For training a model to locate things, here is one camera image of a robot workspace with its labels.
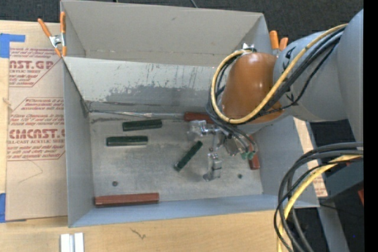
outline dark green block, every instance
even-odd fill
[[[190,159],[197,153],[197,151],[200,150],[202,147],[202,142],[198,141],[196,144],[192,146],[192,148],[184,155],[184,157],[175,164],[174,168],[179,172],[182,170],[183,167],[185,167],[186,164],[190,161]]]
[[[147,136],[111,136],[106,138],[106,146],[140,146],[147,145]]]
[[[131,130],[144,130],[144,129],[155,129],[155,128],[162,128],[162,122],[160,119],[130,121],[130,122],[122,123],[122,129],[124,132],[129,132]]]

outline cardboard sheet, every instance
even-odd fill
[[[2,21],[0,32],[25,35],[9,44],[5,219],[66,215],[62,62],[37,22]]]

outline blue tape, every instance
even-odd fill
[[[0,58],[9,58],[11,42],[25,42],[25,35],[0,34]]]
[[[0,194],[0,222],[5,222],[5,193]]]

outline gray cardboard bin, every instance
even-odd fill
[[[200,138],[203,147],[180,172],[174,169],[194,144],[183,114],[204,112],[221,60],[244,42],[271,52],[262,14],[73,0],[62,0],[61,10],[70,227],[276,207],[279,180],[303,153],[292,117],[254,134],[259,171],[220,149],[221,177],[206,182],[211,136]],[[159,129],[122,129],[123,122],[155,117]],[[130,135],[147,136],[147,145],[106,145],[108,137]],[[159,193],[159,203],[94,205],[97,196],[150,192]],[[297,206],[315,205],[310,187]]]

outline yellow cable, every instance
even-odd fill
[[[339,156],[338,158],[336,159],[333,159],[332,161],[330,162],[338,162],[338,161],[348,161],[348,160],[352,160],[352,159],[355,159],[355,158],[359,158],[361,157],[360,155],[343,155],[343,156]],[[294,191],[293,195],[291,196],[290,200],[288,201],[284,211],[283,211],[283,214],[285,216],[285,219],[287,219],[289,213],[290,213],[290,210],[291,208],[294,206],[294,203],[297,201],[298,197],[303,193],[303,191],[305,191],[305,189],[311,184],[311,182],[319,175],[321,175],[322,173],[324,173],[325,171],[331,169],[332,167],[338,165],[338,163],[333,163],[333,164],[329,164],[329,165],[326,165],[326,166],[322,166],[322,167],[319,167],[317,169],[315,169],[314,171],[312,171],[303,181],[302,183],[300,184],[300,186]],[[283,231],[283,226],[282,226],[282,223],[280,223],[279,225],[279,233],[282,234],[282,231]],[[277,237],[277,251],[278,252],[282,252],[282,246],[281,246],[281,241],[280,239]]]
[[[258,114],[258,112],[261,110],[261,108],[263,108],[265,106],[265,104],[271,99],[271,97],[273,96],[273,94],[277,91],[277,89],[279,88],[279,86],[282,84],[282,82],[285,81],[287,75],[289,74],[289,72],[294,68],[294,65],[298,62],[298,60],[315,44],[317,43],[319,40],[323,39],[324,37],[326,37],[327,35],[331,34],[332,32],[334,31],[337,31],[339,30],[340,28],[343,28],[345,27],[347,24],[341,24],[341,25],[338,25],[337,27],[334,27],[334,28],[331,28],[329,29],[328,31],[324,32],[323,34],[319,35],[317,38],[315,38],[314,40],[312,40],[309,44],[306,45],[305,48],[303,48],[299,53],[298,55],[295,56],[295,58],[290,62],[289,66],[285,69],[285,71],[281,74],[280,78],[278,78],[277,82],[273,85],[273,87],[271,88],[271,90],[269,91],[269,93],[265,96],[265,98],[261,101],[261,103],[249,114],[247,114],[245,117],[242,117],[240,119],[232,119],[232,118],[229,118],[227,117],[226,115],[224,115],[218,105],[217,105],[217,101],[216,101],[216,97],[215,97],[215,86],[216,86],[216,82],[217,82],[217,78],[218,78],[218,75],[219,75],[219,72],[220,70],[223,68],[223,66],[225,65],[225,63],[237,56],[237,55],[241,55],[242,53],[247,53],[246,51],[236,51],[234,52],[233,54],[227,56],[221,63],[220,65],[218,66],[214,76],[213,76],[213,80],[211,81],[211,87],[210,87],[210,97],[211,97],[211,104],[214,108],[214,111],[216,112],[216,114],[218,115],[219,118],[221,118],[223,121],[227,122],[227,123],[231,123],[231,124],[242,124],[242,123],[245,123],[247,122],[248,120],[250,120],[251,118],[253,118],[256,114]]]

